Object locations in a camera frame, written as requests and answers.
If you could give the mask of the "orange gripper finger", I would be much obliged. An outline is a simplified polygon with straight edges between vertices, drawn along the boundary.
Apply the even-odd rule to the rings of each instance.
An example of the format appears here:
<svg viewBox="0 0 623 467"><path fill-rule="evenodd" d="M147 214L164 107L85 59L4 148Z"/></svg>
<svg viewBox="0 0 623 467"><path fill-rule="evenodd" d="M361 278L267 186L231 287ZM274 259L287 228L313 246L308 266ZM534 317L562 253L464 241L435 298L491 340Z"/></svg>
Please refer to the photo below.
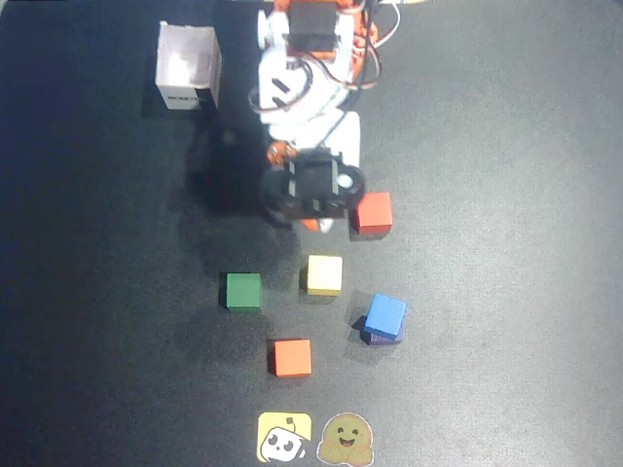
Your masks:
<svg viewBox="0 0 623 467"><path fill-rule="evenodd" d="M286 159L296 158L298 150L287 141L275 141L267 150L267 159L271 166L283 166ZM303 219L302 225L311 232L319 231L319 221L316 219Z"/></svg>

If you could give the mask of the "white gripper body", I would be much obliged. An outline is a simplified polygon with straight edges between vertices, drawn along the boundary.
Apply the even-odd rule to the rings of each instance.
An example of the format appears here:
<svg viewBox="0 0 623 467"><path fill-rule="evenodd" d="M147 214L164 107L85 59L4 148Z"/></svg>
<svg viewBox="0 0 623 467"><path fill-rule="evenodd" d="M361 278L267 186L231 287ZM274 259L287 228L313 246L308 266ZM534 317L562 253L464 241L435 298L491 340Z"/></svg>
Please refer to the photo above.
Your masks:
<svg viewBox="0 0 623 467"><path fill-rule="evenodd" d="M302 155L314 149L340 118L343 118L340 124L321 147L333 156L342 156L344 164L359 167L361 128L355 112L327 112L303 123L269 125L270 145L275 141L287 141L296 147L297 156Z"/></svg>

